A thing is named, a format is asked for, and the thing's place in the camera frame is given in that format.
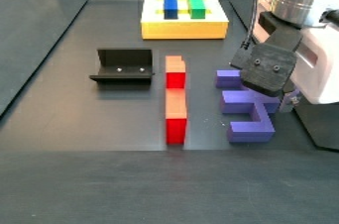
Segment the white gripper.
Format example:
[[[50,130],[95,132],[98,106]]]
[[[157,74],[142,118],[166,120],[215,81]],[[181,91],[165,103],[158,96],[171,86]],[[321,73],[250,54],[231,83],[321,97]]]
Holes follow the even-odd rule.
[[[303,38],[290,78],[299,90],[283,94],[279,105],[282,113],[293,111],[302,94],[313,104],[339,102],[339,27],[319,22],[325,11],[322,6],[313,7],[301,30]]]

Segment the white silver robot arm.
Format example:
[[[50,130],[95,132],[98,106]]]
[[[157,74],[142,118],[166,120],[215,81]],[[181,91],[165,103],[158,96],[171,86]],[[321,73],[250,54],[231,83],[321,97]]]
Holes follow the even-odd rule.
[[[302,99],[313,104],[339,102],[339,0],[257,0],[258,11],[301,28],[297,65],[281,110]]]

